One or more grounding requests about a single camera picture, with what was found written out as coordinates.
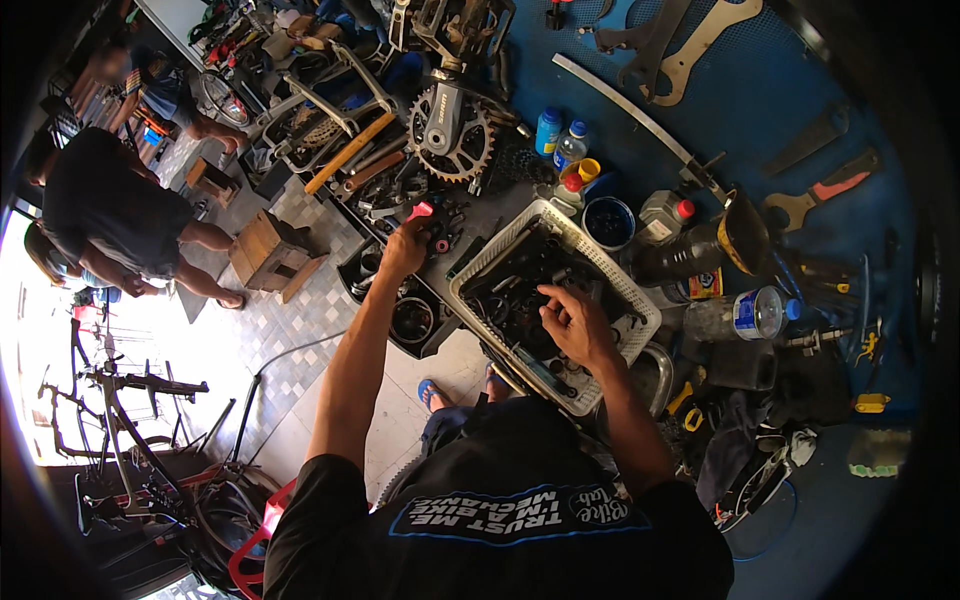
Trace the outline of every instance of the wooden stool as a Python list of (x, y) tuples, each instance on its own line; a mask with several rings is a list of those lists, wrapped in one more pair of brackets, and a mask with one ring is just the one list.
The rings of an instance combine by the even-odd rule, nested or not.
[(213, 196), (223, 208), (230, 206), (237, 192), (240, 191), (240, 186), (233, 178), (204, 160), (202, 156), (197, 158), (197, 162), (194, 162), (187, 172), (186, 184), (190, 187), (199, 187)]
[(294, 229), (261, 209), (230, 248), (230, 264), (248, 290), (279, 292), (286, 304), (303, 283), (324, 264), (328, 254), (307, 250), (309, 228)]

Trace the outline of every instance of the red plastic chair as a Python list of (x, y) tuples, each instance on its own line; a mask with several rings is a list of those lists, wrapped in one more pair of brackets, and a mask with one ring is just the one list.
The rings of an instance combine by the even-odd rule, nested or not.
[(253, 550), (254, 546), (274, 536), (276, 525), (280, 522), (283, 511), (285, 511), (287, 505), (290, 504), (290, 494), (296, 485), (297, 480), (294, 479), (283, 486), (279, 492), (270, 496), (270, 499), (267, 500), (267, 508), (263, 511), (263, 524), (256, 530), (253, 537), (247, 540), (247, 543), (240, 546), (240, 549), (233, 553), (233, 556), (230, 557), (227, 563), (230, 579), (233, 580), (233, 583), (240, 588), (240, 591), (243, 595), (247, 596), (249, 600), (260, 600), (260, 596), (253, 593), (250, 586), (263, 583), (263, 571), (259, 573), (241, 573), (240, 562), (247, 557), (247, 553)]

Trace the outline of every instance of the blue work surface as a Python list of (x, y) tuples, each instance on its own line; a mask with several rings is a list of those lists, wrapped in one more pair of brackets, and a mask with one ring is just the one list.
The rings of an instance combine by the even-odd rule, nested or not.
[[(665, 56), (683, 45), (713, 4), (713, 0), (693, 0), (683, 30)], [(563, 3), (565, 27), (552, 32), (544, 25), (549, 2), (520, 2), (508, 35), (511, 79), (516, 87), (512, 102), (523, 120), (536, 124), (544, 107), (555, 106), (563, 110), (566, 123), (573, 118), (587, 121), (589, 155), (601, 162), (605, 172), (617, 173), (619, 197), (636, 208), (653, 191), (675, 188), (682, 164), (625, 111), (551, 59), (559, 52), (616, 87), (617, 71), (634, 57), (634, 51), (601, 54), (595, 49), (592, 35), (580, 35), (577, 28), (633, 27), (653, 17), (660, 5), (661, 0), (617, 0), (610, 13), (596, 23), (602, 0)], [(783, 243), (804, 255), (852, 265), (860, 264), (864, 253), (869, 256), (877, 271), (872, 323), (881, 315), (883, 333), (888, 337), (883, 368), (871, 391), (892, 398), (886, 411), (874, 419), (912, 420), (918, 409), (921, 365), (911, 364), (911, 352), (903, 348), (918, 346), (913, 317), (914, 212), (900, 162), (869, 107), (856, 106), (768, 6), (717, 38), (692, 67), (684, 96), (676, 106), (645, 104), (638, 89), (641, 83), (638, 76), (630, 76), (620, 91), (702, 164), (726, 151), (726, 157), (712, 168), (714, 175), (728, 189), (737, 183), (757, 208), (775, 192), (803, 194), (813, 183), (859, 156), (868, 145), (878, 150), (882, 172), (811, 210), (804, 226), (786, 234)], [(658, 83), (660, 93), (669, 91), (670, 83), (663, 75)], [(761, 166), (827, 104), (844, 101), (851, 103), (850, 130), (845, 135), (775, 177), (761, 175)], [(704, 190), (691, 200), (701, 219), (721, 208)], [(900, 240), (889, 269), (884, 267), (888, 228)], [(724, 267), (724, 276), (727, 293), (765, 283), (738, 274), (732, 264)], [(854, 285), (852, 291), (857, 293), (859, 288)], [(853, 341), (857, 344), (856, 355), (858, 336)], [(865, 360), (856, 369), (852, 365), (853, 360), (848, 371), (856, 397), (864, 391), (871, 365)]]

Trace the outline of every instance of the hand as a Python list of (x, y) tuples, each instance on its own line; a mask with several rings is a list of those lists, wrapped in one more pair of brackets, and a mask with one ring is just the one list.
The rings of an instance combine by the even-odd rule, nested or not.
[(575, 287), (539, 285), (537, 291), (550, 297), (540, 307), (543, 328), (570, 360), (594, 374), (626, 367), (613, 345), (607, 315), (599, 304)]
[(403, 279), (420, 268), (426, 257), (426, 242), (430, 237), (430, 234), (422, 229), (429, 221), (430, 217), (411, 219), (387, 238), (387, 249), (383, 252), (379, 273)]
[(131, 273), (123, 278), (123, 291), (132, 298), (143, 296), (146, 291), (147, 283), (139, 275)]

